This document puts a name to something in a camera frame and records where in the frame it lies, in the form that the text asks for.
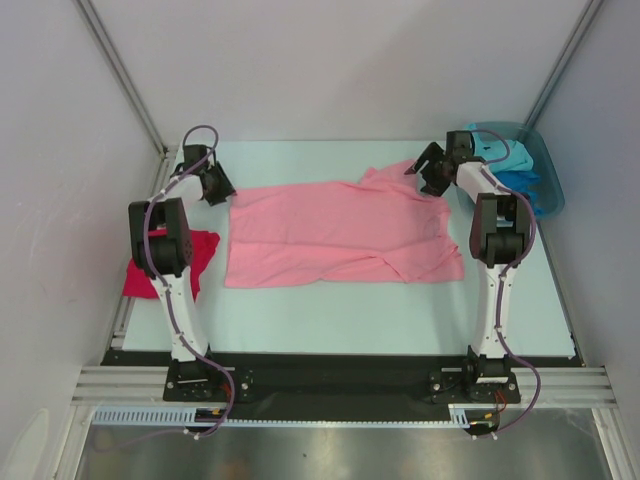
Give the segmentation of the pink t shirt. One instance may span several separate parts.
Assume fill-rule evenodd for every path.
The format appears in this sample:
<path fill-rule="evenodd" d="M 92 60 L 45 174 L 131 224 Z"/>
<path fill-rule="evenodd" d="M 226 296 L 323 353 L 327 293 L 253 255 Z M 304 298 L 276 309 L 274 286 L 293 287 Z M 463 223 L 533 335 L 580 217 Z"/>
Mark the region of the pink t shirt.
<path fill-rule="evenodd" d="M 230 208 L 226 287 L 463 280 L 449 205 L 418 192 L 412 164 L 370 168 L 356 183 L 239 191 Z"/>

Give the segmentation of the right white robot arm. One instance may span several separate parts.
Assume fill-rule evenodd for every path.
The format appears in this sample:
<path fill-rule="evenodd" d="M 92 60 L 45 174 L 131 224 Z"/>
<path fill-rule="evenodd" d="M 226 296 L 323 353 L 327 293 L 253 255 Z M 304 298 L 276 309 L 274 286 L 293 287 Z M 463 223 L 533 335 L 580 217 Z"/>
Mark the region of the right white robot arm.
<path fill-rule="evenodd" d="M 430 143 L 407 175 L 424 180 L 421 192 L 442 196 L 454 185 L 474 202 L 469 250 L 479 272 L 478 320 L 474 340 L 458 371 L 429 375 L 434 403 L 517 403 L 520 401 L 507 344 L 509 301 L 514 277 L 530 253 L 537 232 L 530 201 L 505 186 L 476 152 L 472 130 L 453 130 L 446 143 Z"/>

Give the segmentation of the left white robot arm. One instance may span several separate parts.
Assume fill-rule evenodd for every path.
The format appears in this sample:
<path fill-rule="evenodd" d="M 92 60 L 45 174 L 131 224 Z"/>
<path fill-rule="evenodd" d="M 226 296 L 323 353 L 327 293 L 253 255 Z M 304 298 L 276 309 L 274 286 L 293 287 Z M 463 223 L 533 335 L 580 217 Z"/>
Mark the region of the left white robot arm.
<path fill-rule="evenodd" d="M 233 380 L 214 363 L 195 306 L 199 276 L 212 260 L 220 236 L 192 230 L 186 208 L 201 201 L 221 204 L 235 189 L 213 147 L 190 144 L 182 152 L 183 161 L 166 188 L 128 206 L 131 260 L 123 295 L 161 304 L 171 335 L 164 400 L 231 401 Z"/>

